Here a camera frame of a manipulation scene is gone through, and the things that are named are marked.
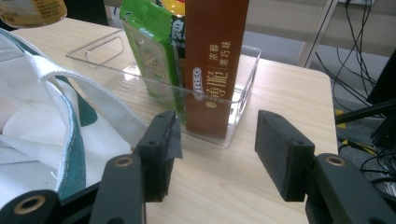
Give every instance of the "white plastic bag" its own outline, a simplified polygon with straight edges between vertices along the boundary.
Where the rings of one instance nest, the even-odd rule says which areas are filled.
[[[106,89],[0,30],[0,207],[33,189],[62,199],[98,182],[147,127]]]

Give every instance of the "clear plastic bin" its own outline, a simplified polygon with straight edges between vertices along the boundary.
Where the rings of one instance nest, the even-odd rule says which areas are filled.
[[[224,139],[186,131],[183,120],[188,114],[185,114],[183,109],[180,110],[178,105],[183,104],[187,95],[197,93],[142,77],[123,30],[74,49],[66,56],[74,59],[74,66],[82,75],[90,74],[90,78],[117,94],[147,123],[150,123],[157,114],[172,109],[177,112],[182,121],[183,133],[221,147],[228,147],[251,93],[260,55],[259,49],[242,47],[232,100],[219,100],[203,95],[206,99],[216,101],[218,104],[231,106],[227,134]],[[149,94],[148,87],[168,93],[153,96]]]

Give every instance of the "table surface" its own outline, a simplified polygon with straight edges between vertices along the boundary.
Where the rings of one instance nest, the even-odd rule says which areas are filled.
[[[64,19],[13,33],[57,64],[76,70],[65,54],[114,31]],[[261,59],[231,145],[221,148],[183,134],[183,160],[176,160],[163,203],[147,204],[148,223],[307,223],[304,203],[283,202],[254,151],[261,109],[289,120],[316,145],[316,155],[336,153],[329,78],[318,71]]]

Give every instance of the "cardboard box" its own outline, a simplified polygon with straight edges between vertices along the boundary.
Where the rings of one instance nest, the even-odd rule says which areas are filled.
[[[248,0],[186,1],[186,129],[225,138]]]

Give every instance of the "green package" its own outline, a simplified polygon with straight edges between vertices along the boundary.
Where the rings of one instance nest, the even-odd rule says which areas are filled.
[[[170,38],[172,13],[150,0],[129,0],[122,1],[120,18],[140,73],[149,79],[149,94],[184,117],[183,82]]]

